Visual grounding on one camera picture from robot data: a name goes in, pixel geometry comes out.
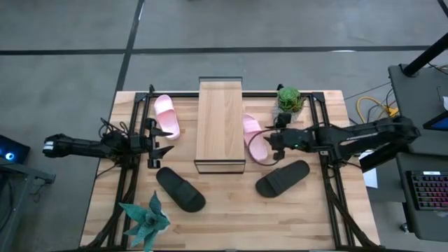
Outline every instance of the black stand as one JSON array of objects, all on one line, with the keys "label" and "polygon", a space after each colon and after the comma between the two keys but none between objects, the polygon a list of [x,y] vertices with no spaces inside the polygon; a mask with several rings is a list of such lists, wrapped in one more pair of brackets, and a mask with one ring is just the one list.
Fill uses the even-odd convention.
[{"label": "black stand", "polygon": [[11,242],[13,241],[15,231],[20,222],[20,217],[27,205],[27,198],[32,192],[33,182],[35,179],[42,179],[45,183],[53,183],[56,175],[48,174],[37,169],[32,169],[23,164],[16,164],[0,157],[0,172],[6,176],[19,176],[24,180],[22,186],[18,190],[18,197],[13,205],[13,211],[7,220],[5,229],[0,238],[0,252],[10,251]]},{"label": "black stand", "polygon": [[445,49],[447,48],[448,48],[448,33],[446,33],[441,39],[439,39],[430,48],[424,51],[420,56],[414,59],[414,61],[411,62],[411,64],[407,65],[406,67],[401,65],[402,72],[407,77],[415,76],[418,70],[426,66],[427,63],[431,62],[431,60],[434,60],[434,58],[436,58],[440,53],[443,53],[443,51],[445,51]]}]

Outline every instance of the black slide sandal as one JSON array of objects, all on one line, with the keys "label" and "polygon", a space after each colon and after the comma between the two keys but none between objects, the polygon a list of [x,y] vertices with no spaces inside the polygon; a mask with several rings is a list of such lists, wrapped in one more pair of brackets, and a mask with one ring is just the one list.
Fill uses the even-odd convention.
[{"label": "black slide sandal", "polygon": [[163,167],[155,177],[182,210],[194,213],[205,206],[204,196],[172,169]]},{"label": "black slide sandal", "polygon": [[277,197],[306,177],[308,173],[308,164],[305,161],[296,161],[260,178],[255,188],[263,197]]}]

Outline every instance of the gray concrete floor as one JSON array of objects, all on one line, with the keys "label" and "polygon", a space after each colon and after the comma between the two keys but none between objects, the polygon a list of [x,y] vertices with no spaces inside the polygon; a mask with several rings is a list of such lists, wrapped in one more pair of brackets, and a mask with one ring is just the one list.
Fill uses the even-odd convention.
[{"label": "gray concrete floor", "polygon": [[[124,49],[136,6],[137,0],[0,0],[0,50]],[[436,0],[155,0],[143,7],[134,47],[426,46],[447,25]],[[357,98],[383,101],[391,87],[359,93],[387,83],[387,66],[419,53],[133,55],[123,89],[147,90],[151,83],[158,90],[197,90],[200,76],[242,76],[245,90],[271,90],[279,83],[342,90],[349,116],[360,122]],[[78,246],[98,160],[48,159],[42,141],[60,132],[96,139],[122,61],[122,55],[0,56],[0,134],[31,146],[28,165],[57,175],[39,203],[30,202],[14,251]],[[446,62],[446,53],[433,61]],[[361,104],[364,115],[371,105]],[[386,247],[445,249],[399,231],[399,204],[372,202],[372,208]]]}]

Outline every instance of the keyboard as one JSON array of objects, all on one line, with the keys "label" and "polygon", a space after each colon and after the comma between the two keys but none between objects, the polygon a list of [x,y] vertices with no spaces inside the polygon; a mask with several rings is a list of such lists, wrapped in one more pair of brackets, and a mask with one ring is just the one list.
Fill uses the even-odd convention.
[{"label": "keyboard", "polygon": [[448,211],[448,172],[408,171],[417,210]]}]

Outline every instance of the blue light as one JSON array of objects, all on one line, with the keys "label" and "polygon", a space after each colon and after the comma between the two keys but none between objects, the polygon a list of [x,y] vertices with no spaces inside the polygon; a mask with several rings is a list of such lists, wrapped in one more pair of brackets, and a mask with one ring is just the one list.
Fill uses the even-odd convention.
[{"label": "blue light", "polygon": [[7,160],[13,160],[14,159],[14,154],[12,154],[12,153],[7,153],[6,155],[5,155],[5,158],[7,159]]}]

